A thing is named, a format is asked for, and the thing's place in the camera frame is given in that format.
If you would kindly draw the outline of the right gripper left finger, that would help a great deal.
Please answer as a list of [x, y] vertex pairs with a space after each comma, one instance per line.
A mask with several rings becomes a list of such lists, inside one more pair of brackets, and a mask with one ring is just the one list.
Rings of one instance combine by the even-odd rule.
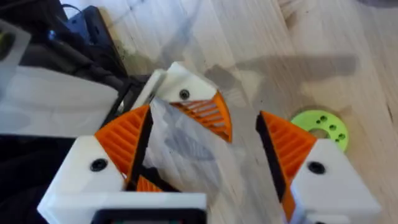
[[92, 136], [78, 137], [47, 192], [152, 192], [154, 182], [142, 165], [152, 124], [150, 106], [144, 105]]

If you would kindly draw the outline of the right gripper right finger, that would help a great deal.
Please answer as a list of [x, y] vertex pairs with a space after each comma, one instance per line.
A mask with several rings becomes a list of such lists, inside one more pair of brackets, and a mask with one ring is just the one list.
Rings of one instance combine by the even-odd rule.
[[261, 111], [256, 131], [286, 223], [375, 223], [381, 206], [345, 155], [337, 116], [307, 110], [287, 121]]

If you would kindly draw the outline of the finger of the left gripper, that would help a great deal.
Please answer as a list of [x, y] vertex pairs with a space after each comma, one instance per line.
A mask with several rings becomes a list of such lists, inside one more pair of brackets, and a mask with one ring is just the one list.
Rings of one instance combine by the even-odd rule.
[[149, 76], [132, 107], [146, 105], [153, 98], [170, 103], [225, 141], [232, 141], [228, 106], [218, 87], [203, 75], [189, 71], [178, 62], [167, 70], [157, 69]]
[[225, 141], [161, 99], [150, 103], [153, 127], [144, 165], [181, 191], [217, 194], [217, 148]]

